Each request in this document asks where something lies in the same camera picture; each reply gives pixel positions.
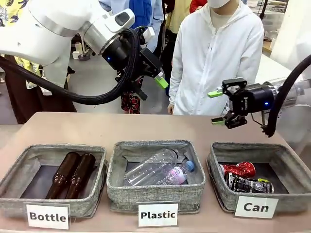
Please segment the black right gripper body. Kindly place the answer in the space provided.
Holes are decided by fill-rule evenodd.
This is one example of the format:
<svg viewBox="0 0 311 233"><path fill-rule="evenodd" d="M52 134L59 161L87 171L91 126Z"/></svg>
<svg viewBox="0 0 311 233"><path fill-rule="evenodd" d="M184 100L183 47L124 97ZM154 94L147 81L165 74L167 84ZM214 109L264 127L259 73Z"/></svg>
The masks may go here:
<svg viewBox="0 0 311 233"><path fill-rule="evenodd" d="M269 85L251 84L239 88L229 97L230 110L235 114L249 114L271 109L274 94Z"/></svg>

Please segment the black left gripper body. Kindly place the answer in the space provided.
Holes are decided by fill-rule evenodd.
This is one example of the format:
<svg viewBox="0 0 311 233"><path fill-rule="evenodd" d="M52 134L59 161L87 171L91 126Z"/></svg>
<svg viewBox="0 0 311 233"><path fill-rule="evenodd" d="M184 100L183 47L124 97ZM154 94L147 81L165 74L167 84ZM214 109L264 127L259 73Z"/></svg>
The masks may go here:
<svg viewBox="0 0 311 233"><path fill-rule="evenodd" d="M152 28L135 28L139 37L138 64L134 68L134 74L138 76L155 77L161 72L161 61L146 47L147 42L154 36ZM131 45L128 35L118 34L105 47L102 57L117 71L124 70L128 65Z"/></svg>

